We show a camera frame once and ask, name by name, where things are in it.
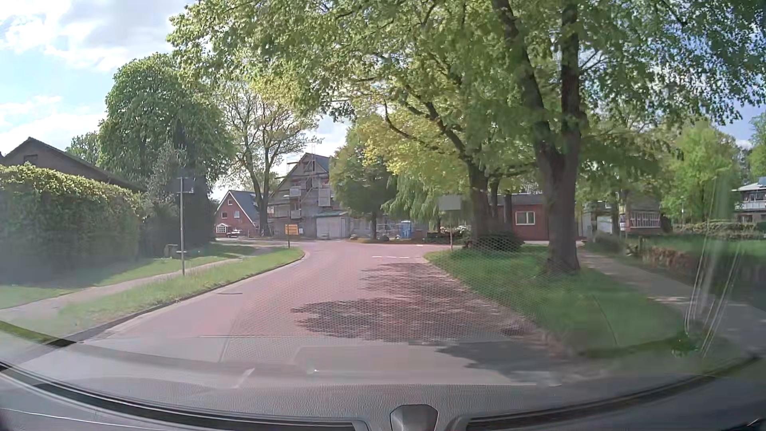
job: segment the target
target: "hedge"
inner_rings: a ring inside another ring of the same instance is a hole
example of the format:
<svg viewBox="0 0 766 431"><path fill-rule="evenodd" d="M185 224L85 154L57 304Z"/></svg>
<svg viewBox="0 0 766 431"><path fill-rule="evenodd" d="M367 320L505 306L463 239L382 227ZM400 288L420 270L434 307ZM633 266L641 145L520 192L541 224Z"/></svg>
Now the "hedge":
<svg viewBox="0 0 766 431"><path fill-rule="evenodd" d="M135 258L139 196L25 164L0 166L0 280L47 279Z"/></svg>

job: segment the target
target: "curb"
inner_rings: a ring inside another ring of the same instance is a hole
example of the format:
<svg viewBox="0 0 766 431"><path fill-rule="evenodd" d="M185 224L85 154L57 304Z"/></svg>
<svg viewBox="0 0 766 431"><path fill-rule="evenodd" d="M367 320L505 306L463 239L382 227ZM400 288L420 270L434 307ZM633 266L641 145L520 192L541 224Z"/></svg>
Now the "curb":
<svg viewBox="0 0 766 431"><path fill-rule="evenodd" d="M115 327L115 326L117 326L119 324L123 324L123 323L125 323L127 321L130 321L130 320L132 320L132 319L134 319L134 318L136 318L138 316L141 316L143 314L148 314L148 313L151 313L153 311L157 311L157 310L159 310L161 308L169 307L170 305L174 305L174 304L177 304L179 302L183 302L183 301L187 301L187 300L192 299L192 298L196 298L196 297L201 296L203 294L207 294L207 293L210 293L210 292L213 292L213 291L217 291L217 290L222 289L222 288L226 288L228 286L233 285L234 283L238 283L240 281L247 280L248 278L257 277L259 275L266 274L268 272L272 272L275 269L283 268L285 266L292 265L292 264L297 263L297 262L301 262L303 259L306 258L306 256L309 255L309 253L306 252L305 250L302 250L302 251L303 251L303 255L300 258L298 258L298 259L296 259L296 260L294 260L292 262L287 262L287 263L283 263L281 265L277 265L277 266L275 266L273 268L269 268L266 271L263 271L261 273L258 273L258 274L255 274L255 275L250 275L248 277L243 277L243 278L240 278L238 280L233 280L233 281L230 281L230 282L228 282L228 283L226 283L224 285L216 286L216 287L214 287L212 289L208 289L208 290L205 290L205 291L199 291L199 292L196 292L194 294L189 294L189 295L186 295L186 296L184 296L182 298L176 299L174 301L165 302L165 303L162 303L162 304L157 304L157 305L154 305L154 306L152 306L150 308L147 308L145 310L141 310L141 311L137 311L136 313L128 314L127 316L120 317L119 319L116 319L116 320L113 320L113 321L110 321L110 322L106 322L104 324L100 324L100 325L98 325L96 327L92 327L90 329L86 329L85 331L80 331L80 332L76 332L76 333L71 334L71 335L67 335L66 337L53 337L51 335L42 334L41 332L37 332L37 331L31 331L31 330L28 330L28 329L23 328L23 327L19 327L19 326L13 325L13 324L9 324L7 322L2 322L2 323L4 323L5 325L7 325L9 327L17 328L17 330L14 331L14 332L11 332L11 331L6 331L6 330L3 330L3 329L0 328L0 331L5 332L6 334L10 334L10 335L12 335L14 337L19 337L19 338L22 338L22 339L27 340L27 341L32 341L32 342L38 343L38 346L34 346L34 347L30 348L30 349L20 353L20 355L18 357L14 358L15 360L19 360L20 362L26 362L28 360L35 359L36 357L40 357L42 355L50 353L49 348L51 348L51 347L53 347L54 349L60 349L62 347L67 347L67 346L70 346L72 344L76 344L76 343L79 343L79 342L91 339L93 337L96 337L99 334L102 334L104 331L106 331L106 330L108 330L108 329L110 329L112 327ZM39 341L40 338L54 338L54 339L52 341L47 341L47 342L41 343Z"/></svg>

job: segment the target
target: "house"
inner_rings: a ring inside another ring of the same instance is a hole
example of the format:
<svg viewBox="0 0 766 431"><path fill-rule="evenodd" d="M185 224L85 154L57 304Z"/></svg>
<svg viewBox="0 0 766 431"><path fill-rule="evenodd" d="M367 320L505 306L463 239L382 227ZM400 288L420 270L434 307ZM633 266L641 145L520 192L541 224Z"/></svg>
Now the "house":
<svg viewBox="0 0 766 431"><path fill-rule="evenodd" d="M233 230L243 236L260 236L260 219L255 204L255 192L229 190L215 210L215 235L225 237Z"/></svg>
<svg viewBox="0 0 766 431"><path fill-rule="evenodd" d="M11 150L5 157L0 158L0 163L6 166L31 163L41 168L54 169L71 175L95 179L102 183L114 184L134 192L146 191L141 186L33 137L27 138L26 141Z"/></svg>
<svg viewBox="0 0 766 431"><path fill-rule="evenodd" d="M766 176L732 192L739 194L739 202L735 204L735 217L738 222L766 222Z"/></svg>
<svg viewBox="0 0 766 431"><path fill-rule="evenodd" d="M635 235L663 233L657 199L637 192L628 193L625 204L620 205L620 230Z"/></svg>
<svg viewBox="0 0 766 431"><path fill-rule="evenodd" d="M499 199L498 214L505 220L506 199ZM545 198L540 192L513 193L511 195L511 226L524 241L548 241L548 216Z"/></svg>
<svg viewBox="0 0 766 431"><path fill-rule="evenodd" d="M298 225L301 236L345 238L351 235L353 219L335 200L330 189L330 158L305 153L282 179L267 208L269 228L285 236L285 225Z"/></svg>

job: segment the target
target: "road sign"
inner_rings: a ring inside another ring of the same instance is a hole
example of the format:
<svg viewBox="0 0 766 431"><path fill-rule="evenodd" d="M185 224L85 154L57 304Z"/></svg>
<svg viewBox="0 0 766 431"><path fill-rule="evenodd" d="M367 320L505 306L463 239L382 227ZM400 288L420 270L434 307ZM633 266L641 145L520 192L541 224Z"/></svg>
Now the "road sign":
<svg viewBox="0 0 766 431"><path fill-rule="evenodd" d="M457 211L460 209L459 195L439 196L439 211Z"/></svg>

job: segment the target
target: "dark brown house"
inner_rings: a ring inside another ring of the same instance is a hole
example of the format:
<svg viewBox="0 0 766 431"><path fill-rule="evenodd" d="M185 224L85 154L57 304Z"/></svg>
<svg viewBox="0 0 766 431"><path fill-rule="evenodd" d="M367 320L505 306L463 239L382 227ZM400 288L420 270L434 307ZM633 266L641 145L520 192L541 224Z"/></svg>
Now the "dark brown house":
<svg viewBox="0 0 766 431"><path fill-rule="evenodd" d="M31 163L41 168L54 169L71 175L95 179L102 183L114 184L134 192L145 191L141 186L137 186L111 172L86 162L80 157L59 150L33 137L27 138L21 145L11 150L8 155L0 158L0 163L6 166Z"/></svg>

